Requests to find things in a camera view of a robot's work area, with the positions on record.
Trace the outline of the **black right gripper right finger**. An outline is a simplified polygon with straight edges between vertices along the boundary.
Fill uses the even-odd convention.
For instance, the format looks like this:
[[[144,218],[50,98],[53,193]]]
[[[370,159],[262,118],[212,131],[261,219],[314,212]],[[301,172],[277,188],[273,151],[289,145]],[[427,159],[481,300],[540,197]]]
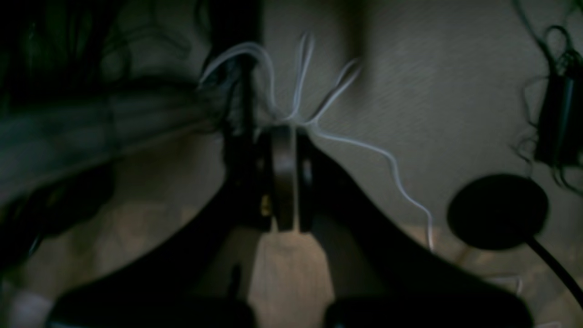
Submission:
[[[327,258],[325,328],[531,328],[524,301],[408,236],[305,130],[296,135],[298,225]]]

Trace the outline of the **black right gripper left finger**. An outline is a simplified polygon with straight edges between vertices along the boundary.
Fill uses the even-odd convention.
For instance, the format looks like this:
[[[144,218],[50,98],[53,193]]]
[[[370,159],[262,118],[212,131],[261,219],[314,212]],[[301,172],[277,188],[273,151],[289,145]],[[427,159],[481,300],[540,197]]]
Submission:
[[[293,131],[260,133],[239,168],[200,213],[169,240],[133,263],[65,293],[50,328],[253,328],[253,311],[237,300],[242,264],[229,266],[218,297],[191,292],[237,227],[266,232],[294,226]]]

